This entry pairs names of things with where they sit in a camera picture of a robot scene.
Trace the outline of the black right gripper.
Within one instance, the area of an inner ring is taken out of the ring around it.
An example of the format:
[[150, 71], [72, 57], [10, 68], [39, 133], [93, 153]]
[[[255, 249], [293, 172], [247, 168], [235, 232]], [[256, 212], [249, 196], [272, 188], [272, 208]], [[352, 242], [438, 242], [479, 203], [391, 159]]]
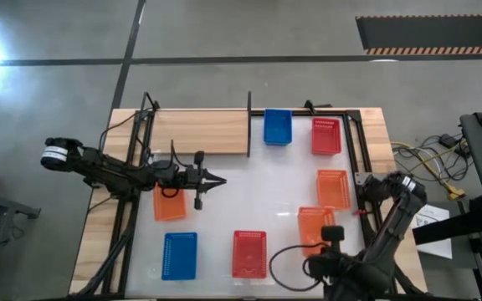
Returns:
[[322, 239], [330, 244], [322, 248], [322, 255], [310, 255], [306, 259], [309, 267], [306, 274], [316, 281], [329, 279], [330, 283], [324, 286], [325, 301], [369, 301], [353, 278], [357, 260], [341, 251], [340, 242], [344, 238], [342, 226], [323, 226]]

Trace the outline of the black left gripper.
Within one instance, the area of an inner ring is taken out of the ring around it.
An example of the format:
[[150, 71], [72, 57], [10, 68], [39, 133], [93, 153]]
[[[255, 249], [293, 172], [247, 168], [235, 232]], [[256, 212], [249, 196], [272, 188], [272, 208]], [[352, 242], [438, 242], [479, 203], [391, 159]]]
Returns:
[[[194, 208], [196, 210], [203, 209], [203, 201], [201, 195], [203, 193], [200, 188], [203, 183], [203, 168], [202, 163], [204, 159], [204, 152], [197, 151], [194, 156], [194, 163], [191, 165], [182, 164], [177, 153], [172, 150], [171, 158], [169, 161], [165, 162], [166, 165], [162, 168], [157, 167], [156, 169], [156, 179], [161, 188], [171, 188], [177, 190], [194, 190]], [[215, 176], [210, 173], [208, 169], [204, 170], [204, 179], [207, 181], [218, 181], [218, 182], [205, 182], [204, 192], [207, 193], [209, 190], [223, 185], [227, 180], [221, 176]]]

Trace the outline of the orange plastic slotted basket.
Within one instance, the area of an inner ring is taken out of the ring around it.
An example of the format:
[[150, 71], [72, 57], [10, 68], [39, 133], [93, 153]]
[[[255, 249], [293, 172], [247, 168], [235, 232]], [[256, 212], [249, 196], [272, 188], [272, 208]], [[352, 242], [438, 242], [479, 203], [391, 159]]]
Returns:
[[351, 197], [347, 171], [318, 170], [317, 199], [321, 206], [338, 210], [351, 208]]
[[311, 247], [303, 247], [302, 254], [305, 258], [313, 254], [319, 254], [321, 246], [318, 243], [324, 243], [321, 237], [321, 229], [323, 226], [334, 226], [335, 215], [330, 207], [300, 207], [297, 214], [298, 227], [300, 233], [300, 244], [311, 245]]
[[153, 212], [157, 222], [185, 218], [185, 191], [163, 189], [156, 185], [153, 193]]

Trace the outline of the red plastic slotted basket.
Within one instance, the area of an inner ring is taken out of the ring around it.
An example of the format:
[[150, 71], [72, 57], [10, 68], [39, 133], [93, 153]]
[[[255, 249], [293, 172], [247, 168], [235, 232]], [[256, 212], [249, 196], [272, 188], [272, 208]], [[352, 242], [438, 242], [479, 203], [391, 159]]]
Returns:
[[232, 277], [267, 277], [267, 235], [263, 231], [233, 232]]
[[336, 119], [312, 120], [312, 153], [333, 156], [341, 153], [341, 122]]

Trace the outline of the blue plastic slotted basket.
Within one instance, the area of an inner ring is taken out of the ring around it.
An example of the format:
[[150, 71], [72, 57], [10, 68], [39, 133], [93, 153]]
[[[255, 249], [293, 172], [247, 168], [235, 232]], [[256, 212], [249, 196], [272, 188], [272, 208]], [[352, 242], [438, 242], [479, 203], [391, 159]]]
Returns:
[[292, 141], [292, 111], [264, 111], [264, 142], [267, 145], [288, 145]]
[[194, 280], [197, 273], [197, 233], [168, 232], [164, 237], [162, 280]]

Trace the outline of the wooden shelf board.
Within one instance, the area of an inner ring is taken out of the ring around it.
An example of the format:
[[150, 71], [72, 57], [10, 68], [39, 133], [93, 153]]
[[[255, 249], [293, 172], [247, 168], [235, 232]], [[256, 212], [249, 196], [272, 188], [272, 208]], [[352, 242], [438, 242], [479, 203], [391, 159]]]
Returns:
[[160, 110], [153, 120], [150, 149], [167, 154], [204, 151], [245, 154], [249, 140], [246, 110]]

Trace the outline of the white paper sheet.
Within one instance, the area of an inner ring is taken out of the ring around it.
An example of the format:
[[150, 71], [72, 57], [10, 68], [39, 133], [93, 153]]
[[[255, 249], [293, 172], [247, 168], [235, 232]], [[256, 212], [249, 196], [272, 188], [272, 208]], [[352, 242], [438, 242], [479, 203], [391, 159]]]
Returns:
[[415, 215], [412, 222], [417, 250], [439, 258], [452, 259], [453, 247], [443, 229], [445, 221], [451, 218], [447, 207], [426, 204]]

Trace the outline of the black power adapter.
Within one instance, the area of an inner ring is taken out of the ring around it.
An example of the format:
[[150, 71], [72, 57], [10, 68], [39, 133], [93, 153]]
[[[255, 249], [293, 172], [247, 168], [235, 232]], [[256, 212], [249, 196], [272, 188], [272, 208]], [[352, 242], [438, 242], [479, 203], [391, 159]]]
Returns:
[[442, 146], [444, 146], [447, 149], [454, 148], [459, 144], [459, 139], [457, 139], [455, 136], [451, 136], [449, 134], [442, 134], [438, 138], [438, 143]]

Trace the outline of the black hazard-striped floor mat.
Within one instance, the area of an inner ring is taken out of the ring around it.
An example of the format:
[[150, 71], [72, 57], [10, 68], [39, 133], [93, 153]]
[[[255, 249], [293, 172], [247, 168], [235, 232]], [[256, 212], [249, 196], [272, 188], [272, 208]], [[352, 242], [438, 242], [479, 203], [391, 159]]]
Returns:
[[482, 54], [482, 14], [360, 16], [356, 25], [370, 55]]

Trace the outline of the black shelf divider post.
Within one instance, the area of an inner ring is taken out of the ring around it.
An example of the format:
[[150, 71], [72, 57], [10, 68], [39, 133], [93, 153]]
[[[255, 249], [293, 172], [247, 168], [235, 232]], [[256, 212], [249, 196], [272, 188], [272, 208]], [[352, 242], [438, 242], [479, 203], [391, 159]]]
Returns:
[[250, 157], [251, 154], [251, 134], [252, 134], [252, 91], [249, 90], [247, 93], [247, 157]]

